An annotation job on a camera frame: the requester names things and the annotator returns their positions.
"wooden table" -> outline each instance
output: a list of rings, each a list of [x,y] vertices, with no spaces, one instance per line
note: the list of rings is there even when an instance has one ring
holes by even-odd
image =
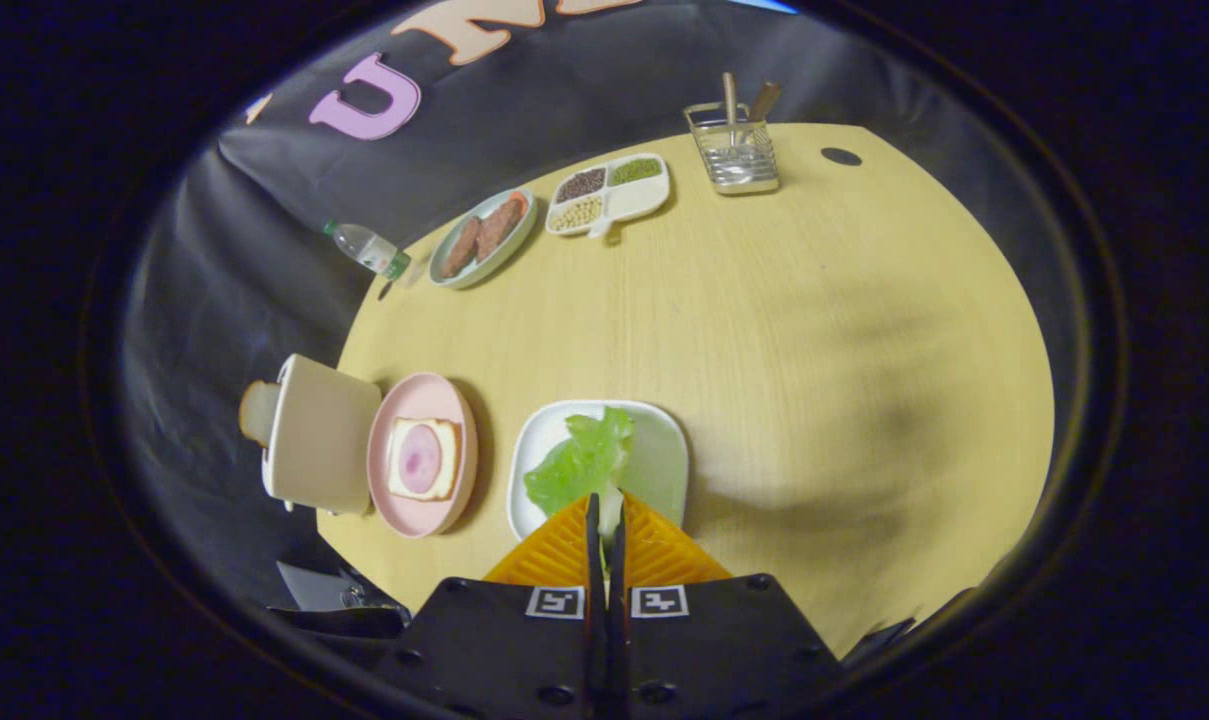
[[[667,204],[604,242],[539,227],[470,290],[422,278],[378,300],[374,281],[339,368],[383,391],[421,370],[452,379],[479,424],[475,493],[442,536],[399,538],[372,512],[319,513],[322,536],[416,610],[516,544],[505,492],[530,414],[631,397],[686,429],[690,536],[731,573],[776,574],[837,656],[978,583],[1048,469],[1048,359],[1026,296],[960,202],[887,143],[770,132],[773,194],[718,196],[692,139],[664,138],[603,156],[658,152],[672,173]],[[528,182],[540,213],[596,161]]]

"orange letter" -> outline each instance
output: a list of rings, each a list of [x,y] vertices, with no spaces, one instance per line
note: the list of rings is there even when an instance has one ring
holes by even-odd
[[[399,23],[391,35],[420,29],[453,47],[449,63],[464,65],[493,53],[511,40],[511,31],[484,29],[473,21],[540,27],[545,19],[540,0],[444,0]]]
[[[585,14],[600,10],[620,8],[623,5],[635,5],[644,0],[559,0],[555,12],[560,14]]]

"utensil holder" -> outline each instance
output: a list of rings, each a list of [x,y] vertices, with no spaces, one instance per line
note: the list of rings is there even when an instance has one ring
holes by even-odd
[[[723,101],[690,105],[683,109],[683,114],[715,192],[768,192],[781,184],[777,156],[773,152],[764,120],[729,127]],[[739,101],[737,117],[748,116],[750,106]]]

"water bottle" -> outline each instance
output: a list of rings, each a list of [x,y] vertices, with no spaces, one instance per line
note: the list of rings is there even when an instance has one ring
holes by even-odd
[[[339,223],[329,220],[324,225],[324,234],[332,238],[339,244],[339,249],[347,259],[354,260],[365,268],[383,275],[388,281],[397,281],[412,260],[392,245],[389,240],[360,225]]]

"green lettuce leaf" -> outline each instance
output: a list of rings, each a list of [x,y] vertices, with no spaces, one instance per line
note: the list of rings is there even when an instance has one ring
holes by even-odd
[[[604,407],[604,418],[569,416],[568,439],[525,474],[525,492],[550,518],[577,498],[617,493],[617,482],[631,459],[635,420],[626,411]]]

